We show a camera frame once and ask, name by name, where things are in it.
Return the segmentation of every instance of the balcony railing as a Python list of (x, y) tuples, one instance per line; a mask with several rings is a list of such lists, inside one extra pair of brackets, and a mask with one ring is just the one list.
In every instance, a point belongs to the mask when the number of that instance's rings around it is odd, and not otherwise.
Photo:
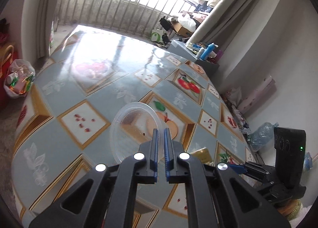
[(150, 37), (160, 18), (196, 6), (190, 0), (58, 0), (55, 14), (63, 25), (83, 24)]

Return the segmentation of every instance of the red apple print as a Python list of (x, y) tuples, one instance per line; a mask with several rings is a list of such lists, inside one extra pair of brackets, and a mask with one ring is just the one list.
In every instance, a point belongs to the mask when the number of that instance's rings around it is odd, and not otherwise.
[(26, 112), (27, 112), (27, 106), (25, 105), (20, 113), (19, 119), (18, 119), (18, 123), (16, 124), (16, 127), (18, 127), (21, 122), (24, 120), (25, 116), (26, 116)]
[(187, 83), (186, 81), (182, 80), (181, 78), (178, 79), (178, 83), (180, 84), (180, 86), (182, 86), (184, 89), (189, 90), (189, 83)]
[(232, 126), (233, 128), (237, 128), (237, 127), (238, 127), (237, 124), (236, 124), (236, 122), (235, 122), (235, 120), (234, 120), (232, 117), (228, 116), (228, 117), (227, 117), (227, 120), (229, 121), (229, 123), (231, 124), (231, 126)]
[(192, 91), (194, 91), (196, 94), (199, 94), (199, 93), (200, 93), (200, 89), (199, 89), (195, 84), (193, 84), (193, 83), (188, 83), (188, 85), (189, 85), (190, 89), (191, 89)]

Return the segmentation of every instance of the beige curtain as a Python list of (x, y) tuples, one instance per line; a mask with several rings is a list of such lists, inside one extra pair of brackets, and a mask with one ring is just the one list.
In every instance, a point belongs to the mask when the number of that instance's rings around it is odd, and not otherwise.
[(192, 43), (214, 42), (225, 50), (258, 0), (221, 0), (189, 39)]

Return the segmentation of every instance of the white wall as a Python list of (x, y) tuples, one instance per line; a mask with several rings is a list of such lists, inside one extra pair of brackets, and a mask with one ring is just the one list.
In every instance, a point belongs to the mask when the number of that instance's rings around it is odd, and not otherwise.
[(282, 34), (295, 0), (259, 0), (224, 55), (212, 77), (223, 93), (238, 86), (252, 67), (259, 66)]
[[(307, 137), (306, 151), (315, 156), (318, 153), (318, 14), (309, 0), (295, 2), (295, 11), (282, 36), (261, 66), (251, 69), (253, 73), (244, 80), (242, 93), (244, 97), (270, 74), (276, 86), (246, 114), (251, 129), (257, 129), (263, 122), (303, 129)], [(261, 150), (261, 155), (266, 164), (274, 164), (273, 141)], [(302, 199), (305, 206), (311, 205), (318, 195), (317, 162), (302, 176), (307, 186)]]
[(6, 18), (7, 23), (10, 23), (9, 40), (16, 42), (15, 50), (19, 57), (22, 58), (21, 50), (21, 15), (24, 0), (9, 0), (1, 12), (0, 19)]
[(48, 57), (51, 23), (57, 0), (24, 0), (21, 22), (23, 59), (34, 64)]

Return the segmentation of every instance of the blue bottle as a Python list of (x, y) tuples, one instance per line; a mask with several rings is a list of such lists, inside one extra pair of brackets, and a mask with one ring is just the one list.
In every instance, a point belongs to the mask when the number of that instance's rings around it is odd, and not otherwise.
[(214, 43), (211, 43), (206, 50), (202, 53), (200, 59), (202, 60), (206, 60), (206, 58), (210, 55), (211, 51), (213, 51), (215, 49), (215, 47), (218, 47), (217, 45), (215, 45)]

